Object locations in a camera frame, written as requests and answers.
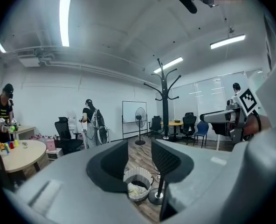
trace chair armrest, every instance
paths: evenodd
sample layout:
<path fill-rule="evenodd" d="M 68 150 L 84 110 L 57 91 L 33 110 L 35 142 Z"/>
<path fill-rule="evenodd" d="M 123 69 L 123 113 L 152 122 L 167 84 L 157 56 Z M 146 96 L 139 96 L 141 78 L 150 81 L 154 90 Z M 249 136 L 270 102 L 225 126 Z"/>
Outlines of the chair armrest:
<path fill-rule="evenodd" d="M 80 135 L 81 133 L 73 133 L 74 135 L 76 135 L 76 140 L 78 139 L 78 135 Z"/>

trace coat rack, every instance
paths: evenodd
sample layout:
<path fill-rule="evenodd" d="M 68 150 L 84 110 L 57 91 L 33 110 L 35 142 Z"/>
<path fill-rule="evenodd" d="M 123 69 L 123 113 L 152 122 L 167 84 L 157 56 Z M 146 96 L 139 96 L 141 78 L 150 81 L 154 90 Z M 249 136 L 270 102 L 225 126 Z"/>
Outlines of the coat rack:
<path fill-rule="evenodd" d="M 179 96 L 175 97 L 175 98 L 170 98 L 168 96 L 169 94 L 169 91 L 171 89 L 171 87 L 175 84 L 175 82 L 178 81 L 179 78 L 181 78 L 181 75 L 179 75 L 175 81 L 171 84 L 171 86 L 169 88 L 167 88 L 167 77 L 168 75 L 173 72 L 173 71 L 176 71 L 177 69 L 174 69 L 170 72 L 167 73 L 167 75 L 165 76 L 164 75 L 164 70 L 163 70 L 163 64 L 160 62 L 160 59 L 158 58 L 157 59 L 158 63 L 159 63 L 159 66 L 161 68 L 161 76 L 159 74 L 152 74 L 152 76 L 159 76 L 160 79 L 161 79 L 161 84 L 162 84 L 162 92 L 159 91 L 157 88 L 155 87 L 152 87 L 151 85 L 147 84 L 144 82 L 144 85 L 156 90 L 157 92 L 159 92 L 159 94 L 161 95 L 162 99 L 157 99 L 158 101 L 163 101 L 163 131 L 164 131 L 164 137 L 163 139 L 164 140 L 168 140 L 168 120 L 169 120 L 169 114 L 168 114 L 168 99 L 178 99 Z"/>

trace pink box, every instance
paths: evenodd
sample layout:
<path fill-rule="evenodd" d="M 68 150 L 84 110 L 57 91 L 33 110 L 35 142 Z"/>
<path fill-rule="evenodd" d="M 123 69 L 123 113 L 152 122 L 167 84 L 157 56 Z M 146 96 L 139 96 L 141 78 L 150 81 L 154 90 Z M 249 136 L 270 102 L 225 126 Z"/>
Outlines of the pink box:
<path fill-rule="evenodd" d="M 47 140 L 47 149 L 49 151 L 54 151 L 56 150 L 54 140 Z"/>

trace white ceiling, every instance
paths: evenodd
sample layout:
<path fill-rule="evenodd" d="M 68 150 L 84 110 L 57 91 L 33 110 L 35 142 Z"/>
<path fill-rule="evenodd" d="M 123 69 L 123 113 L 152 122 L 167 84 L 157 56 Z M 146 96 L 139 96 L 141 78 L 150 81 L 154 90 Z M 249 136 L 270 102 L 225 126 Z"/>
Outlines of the white ceiling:
<path fill-rule="evenodd" d="M 66 48 L 59 0 L 18 0 L 0 27 L 0 42 L 8 51 L 0 57 L 11 65 L 19 63 L 18 50 L 37 48 L 53 54 L 56 62 L 92 65 L 157 83 L 150 74 L 158 68 L 158 57 L 165 64 L 182 56 L 178 74 L 196 69 L 198 59 L 205 65 L 224 61 L 226 48 L 211 50 L 209 44 L 227 38 L 229 26 L 246 39 L 230 45 L 227 59 L 260 54 L 265 37 L 257 1 L 213 8 L 199 0 L 195 4 L 198 12 L 191 14 L 178 0 L 71 0 Z"/>

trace standing fan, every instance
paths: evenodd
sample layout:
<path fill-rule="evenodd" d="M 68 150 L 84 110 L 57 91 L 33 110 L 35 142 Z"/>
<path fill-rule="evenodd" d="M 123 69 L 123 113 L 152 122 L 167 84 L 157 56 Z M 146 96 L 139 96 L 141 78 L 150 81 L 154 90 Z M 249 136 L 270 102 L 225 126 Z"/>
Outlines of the standing fan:
<path fill-rule="evenodd" d="M 145 144 L 145 141 L 141 140 L 140 128 L 142 128 L 145 125 L 146 113 L 142 107 L 140 107 L 136 110 L 135 120 L 136 120 L 136 125 L 138 125 L 138 127 L 139 127 L 139 140 L 136 140 L 135 144 L 143 145 L 143 144 Z"/>

